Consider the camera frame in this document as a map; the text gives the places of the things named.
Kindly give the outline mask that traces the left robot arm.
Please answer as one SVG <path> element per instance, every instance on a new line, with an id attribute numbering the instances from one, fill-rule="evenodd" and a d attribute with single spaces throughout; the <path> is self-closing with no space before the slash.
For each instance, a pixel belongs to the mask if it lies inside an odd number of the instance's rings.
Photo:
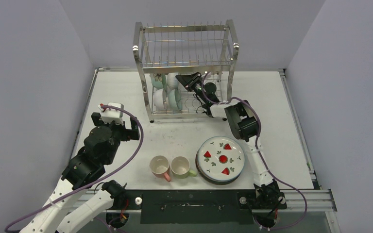
<path id="1" fill-rule="evenodd" d="M 91 115 L 94 128 L 84 139 L 83 147 L 69 161 L 44 206 L 30 214 L 32 220 L 21 229 L 22 233 L 75 233 L 100 212 L 125 204 L 124 187 L 110 180 L 93 198 L 71 210 L 89 188 L 110 177 L 105 166 L 112 164 L 123 141 L 136 140 L 142 144 L 144 133 L 139 120 L 128 113 L 131 127 L 127 129 L 122 119 L 124 113 L 125 110 L 108 105 Z"/>

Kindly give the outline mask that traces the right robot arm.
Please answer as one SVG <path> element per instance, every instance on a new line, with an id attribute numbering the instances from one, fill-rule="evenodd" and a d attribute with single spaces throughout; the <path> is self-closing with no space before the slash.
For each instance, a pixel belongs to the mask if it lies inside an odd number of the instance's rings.
<path id="1" fill-rule="evenodd" d="M 236 139 L 249 143 L 250 138 L 254 138 L 248 160 L 254 174 L 255 202 L 260 208 L 269 210 L 267 214 L 256 215 L 254 219 L 261 228 L 270 230 L 277 223 L 279 206 L 285 205 L 286 200 L 278 188 L 280 180 L 270 171 L 262 155 L 259 146 L 261 123 L 257 113 L 246 100 L 240 98 L 235 98 L 235 104 L 231 100 L 220 101 L 215 93 L 215 84 L 205 82 L 206 74 L 195 72 L 175 77 L 187 91 L 194 92 L 208 116 L 226 117 Z"/>

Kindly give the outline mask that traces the strawberry pattern top plate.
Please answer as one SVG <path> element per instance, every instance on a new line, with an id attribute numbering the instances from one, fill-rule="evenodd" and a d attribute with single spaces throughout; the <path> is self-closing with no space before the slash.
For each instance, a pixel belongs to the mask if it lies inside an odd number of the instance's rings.
<path id="1" fill-rule="evenodd" d="M 228 181 L 242 173 L 245 153 L 237 141 L 226 136 L 214 136 L 202 143 L 195 161 L 210 179 Z"/>

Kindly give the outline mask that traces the stainless steel dish rack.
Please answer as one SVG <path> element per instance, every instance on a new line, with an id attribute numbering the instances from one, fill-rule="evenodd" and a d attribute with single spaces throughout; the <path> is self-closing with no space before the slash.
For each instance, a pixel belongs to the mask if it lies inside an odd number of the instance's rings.
<path id="1" fill-rule="evenodd" d="M 232 96 L 234 72 L 239 54 L 239 40 L 233 20 L 225 23 L 185 23 L 180 25 L 143 25 L 136 22 L 133 38 L 133 56 L 141 80 L 144 105 L 151 123 L 167 119 L 202 118 L 201 102 L 193 92 L 178 85 L 182 110 L 168 108 L 157 111 L 153 104 L 150 74 L 169 73 L 210 74 L 206 82 L 213 82 L 219 100 Z"/>

